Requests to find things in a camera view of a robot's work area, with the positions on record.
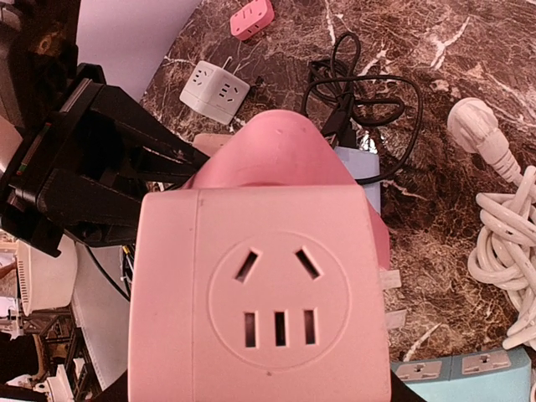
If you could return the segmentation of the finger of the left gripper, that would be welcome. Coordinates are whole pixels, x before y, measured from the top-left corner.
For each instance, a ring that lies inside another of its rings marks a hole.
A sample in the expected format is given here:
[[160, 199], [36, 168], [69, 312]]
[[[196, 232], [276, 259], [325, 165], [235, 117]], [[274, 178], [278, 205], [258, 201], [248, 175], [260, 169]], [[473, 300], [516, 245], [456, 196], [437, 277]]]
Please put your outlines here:
[[38, 211], [90, 247], [133, 243], [145, 192], [137, 184], [109, 187], [66, 169], [55, 169], [37, 197]]
[[209, 160], [118, 87], [100, 88], [90, 119], [106, 163], [124, 178], [183, 184]]

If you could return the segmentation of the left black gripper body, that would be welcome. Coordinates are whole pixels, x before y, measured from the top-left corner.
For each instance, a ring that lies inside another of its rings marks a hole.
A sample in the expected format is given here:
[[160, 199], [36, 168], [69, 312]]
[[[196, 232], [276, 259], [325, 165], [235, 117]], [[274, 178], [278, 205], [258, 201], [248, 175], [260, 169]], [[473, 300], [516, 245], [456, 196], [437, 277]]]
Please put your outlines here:
[[99, 65], [80, 66], [70, 108], [25, 138], [1, 176], [2, 229], [52, 257], [64, 236], [95, 248], [135, 241], [142, 180], [139, 151], [111, 116], [121, 93]]

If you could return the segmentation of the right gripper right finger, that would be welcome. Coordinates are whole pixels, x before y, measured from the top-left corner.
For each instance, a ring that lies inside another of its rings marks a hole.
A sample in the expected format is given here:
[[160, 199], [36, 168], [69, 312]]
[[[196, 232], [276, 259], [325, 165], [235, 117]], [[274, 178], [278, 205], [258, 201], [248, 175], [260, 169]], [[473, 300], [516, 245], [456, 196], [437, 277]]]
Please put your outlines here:
[[390, 371], [390, 381], [391, 402], [425, 402], [425, 399], [406, 385], [394, 371]]

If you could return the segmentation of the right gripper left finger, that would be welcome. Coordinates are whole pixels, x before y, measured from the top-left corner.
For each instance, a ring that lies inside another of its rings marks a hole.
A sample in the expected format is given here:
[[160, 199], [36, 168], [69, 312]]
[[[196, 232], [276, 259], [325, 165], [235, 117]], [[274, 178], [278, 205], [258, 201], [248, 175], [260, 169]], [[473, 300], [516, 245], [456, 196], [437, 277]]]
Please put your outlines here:
[[90, 402], [128, 402], [128, 371], [97, 396], [92, 397]]

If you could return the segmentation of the small salmon pink adapter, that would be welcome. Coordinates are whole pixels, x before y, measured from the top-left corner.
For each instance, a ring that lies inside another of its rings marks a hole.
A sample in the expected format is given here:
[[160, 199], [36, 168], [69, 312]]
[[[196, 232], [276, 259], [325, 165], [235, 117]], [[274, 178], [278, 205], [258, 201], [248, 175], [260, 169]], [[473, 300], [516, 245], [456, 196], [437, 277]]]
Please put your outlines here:
[[231, 134], [200, 133], [193, 139], [192, 145], [208, 157], [212, 157], [231, 138]]

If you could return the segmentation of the white cube socket adapter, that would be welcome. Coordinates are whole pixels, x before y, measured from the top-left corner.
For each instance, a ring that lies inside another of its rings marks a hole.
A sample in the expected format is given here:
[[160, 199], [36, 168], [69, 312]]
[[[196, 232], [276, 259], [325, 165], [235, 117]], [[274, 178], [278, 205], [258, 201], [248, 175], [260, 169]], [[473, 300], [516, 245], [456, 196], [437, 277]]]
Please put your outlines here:
[[226, 67], [200, 60], [189, 76], [179, 100], [192, 111], [229, 125], [250, 91], [250, 85], [230, 73]]

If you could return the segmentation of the pink power strip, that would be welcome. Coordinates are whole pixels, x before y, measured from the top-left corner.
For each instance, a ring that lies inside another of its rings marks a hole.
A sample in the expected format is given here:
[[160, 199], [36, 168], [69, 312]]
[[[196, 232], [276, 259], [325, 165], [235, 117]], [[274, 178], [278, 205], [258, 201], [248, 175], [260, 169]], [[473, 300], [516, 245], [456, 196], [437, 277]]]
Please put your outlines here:
[[[355, 184], [320, 132], [292, 111], [266, 111], [252, 118], [194, 174], [182, 189]], [[389, 270], [389, 233], [369, 202], [378, 268]], [[290, 246], [262, 246], [253, 255], [262, 269], [302, 265]]]

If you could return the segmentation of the pink cube socket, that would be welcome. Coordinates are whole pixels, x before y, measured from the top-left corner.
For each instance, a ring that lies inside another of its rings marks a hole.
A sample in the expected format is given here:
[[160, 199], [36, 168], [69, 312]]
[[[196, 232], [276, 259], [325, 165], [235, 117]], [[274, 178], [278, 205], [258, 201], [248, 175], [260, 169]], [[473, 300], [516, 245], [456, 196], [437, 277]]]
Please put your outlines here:
[[379, 225], [358, 185], [145, 197], [129, 399], [390, 400]]

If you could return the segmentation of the pink plug adapter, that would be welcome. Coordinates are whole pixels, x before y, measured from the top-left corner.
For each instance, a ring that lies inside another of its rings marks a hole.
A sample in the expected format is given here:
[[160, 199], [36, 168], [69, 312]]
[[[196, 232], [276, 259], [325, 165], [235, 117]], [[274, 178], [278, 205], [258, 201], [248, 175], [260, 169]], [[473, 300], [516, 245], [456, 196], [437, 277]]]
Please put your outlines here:
[[253, 0], [231, 15], [231, 34], [240, 41], [246, 41], [272, 23], [275, 12], [270, 0]]

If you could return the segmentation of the light blue adapter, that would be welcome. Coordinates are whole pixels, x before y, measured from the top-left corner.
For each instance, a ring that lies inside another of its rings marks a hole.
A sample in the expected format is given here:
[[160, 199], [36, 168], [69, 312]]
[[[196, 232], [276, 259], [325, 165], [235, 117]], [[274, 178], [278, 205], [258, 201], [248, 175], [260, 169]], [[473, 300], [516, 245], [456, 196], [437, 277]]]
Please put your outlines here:
[[[380, 173], [377, 154], [348, 147], [334, 147], [335, 153], [355, 180], [374, 177]], [[381, 213], [380, 183], [362, 184], [368, 201]]]

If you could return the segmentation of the white three-pin plug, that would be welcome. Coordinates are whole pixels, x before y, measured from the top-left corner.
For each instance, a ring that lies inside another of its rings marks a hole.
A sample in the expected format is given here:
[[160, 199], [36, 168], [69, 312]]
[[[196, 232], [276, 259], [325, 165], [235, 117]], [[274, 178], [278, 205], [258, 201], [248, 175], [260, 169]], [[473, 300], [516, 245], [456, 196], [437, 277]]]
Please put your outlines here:
[[518, 183], [521, 167], [500, 130], [493, 110], [474, 97], [459, 100], [447, 118], [447, 131], [462, 149], [477, 153], [508, 183]]

